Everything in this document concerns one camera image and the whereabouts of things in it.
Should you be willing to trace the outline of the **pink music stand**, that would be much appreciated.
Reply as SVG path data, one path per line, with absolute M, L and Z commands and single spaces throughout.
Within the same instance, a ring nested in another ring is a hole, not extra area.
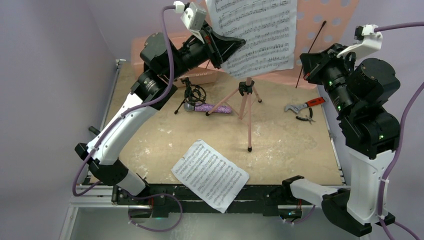
M 239 80 L 295 85 L 300 55 L 318 53 L 342 37 L 356 0 L 207 0 L 213 30 L 245 40 L 222 66 Z

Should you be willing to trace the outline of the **sheet music page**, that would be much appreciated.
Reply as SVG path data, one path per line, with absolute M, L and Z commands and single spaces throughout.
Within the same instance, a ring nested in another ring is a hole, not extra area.
M 224 214 L 250 175 L 202 139 L 172 167 L 175 178 L 210 207 Z
M 296 0 L 207 0 L 205 3 L 216 33 L 246 40 L 222 65 L 227 74 L 242 79 L 293 69 Z

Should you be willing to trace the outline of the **black microphone tripod stand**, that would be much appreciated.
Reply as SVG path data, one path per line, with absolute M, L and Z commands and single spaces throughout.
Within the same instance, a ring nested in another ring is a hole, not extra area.
M 188 77 L 183 78 L 181 82 L 185 84 L 183 101 L 174 111 L 175 115 L 179 112 L 181 106 L 184 106 L 187 112 L 193 112 L 196 107 L 203 105 L 207 98 L 205 89 L 200 85 L 192 84 Z

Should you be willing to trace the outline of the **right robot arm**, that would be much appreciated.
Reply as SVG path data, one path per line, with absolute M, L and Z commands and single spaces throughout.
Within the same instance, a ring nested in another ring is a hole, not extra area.
M 356 236 L 372 232 L 374 224 L 395 222 L 385 208 L 387 192 L 380 186 L 400 143 L 400 122 L 384 109 L 399 88 L 394 68 L 378 58 L 356 64 L 358 55 L 341 56 L 344 45 L 335 43 L 319 53 L 302 53 L 304 79 L 321 85 L 337 111 L 339 127 L 351 159 L 349 189 L 330 188 L 303 176 L 282 182 L 282 200 L 292 204 L 305 200 L 321 208 L 335 226 Z

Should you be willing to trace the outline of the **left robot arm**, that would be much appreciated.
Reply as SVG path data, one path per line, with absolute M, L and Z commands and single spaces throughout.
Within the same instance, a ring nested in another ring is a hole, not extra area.
M 122 107 L 93 140 L 79 143 L 75 152 L 99 181 L 125 190 L 138 205 L 146 203 L 148 183 L 120 161 L 122 149 L 176 92 L 175 79 L 207 61 L 219 69 L 245 43 L 242 38 L 219 35 L 206 22 L 181 48 L 173 45 L 166 31 L 150 35 L 140 53 L 144 71 Z

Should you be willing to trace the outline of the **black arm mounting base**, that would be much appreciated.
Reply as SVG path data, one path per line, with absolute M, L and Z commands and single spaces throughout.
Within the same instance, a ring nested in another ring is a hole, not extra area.
M 261 214 L 265 217 L 298 219 L 311 207 L 306 200 L 294 199 L 282 185 L 248 185 L 240 191 L 207 190 L 196 194 L 183 184 L 151 184 L 142 200 L 131 197 L 115 186 L 111 201 L 120 207 L 129 206 L 136 218 L 167 218 L 170 213 Z

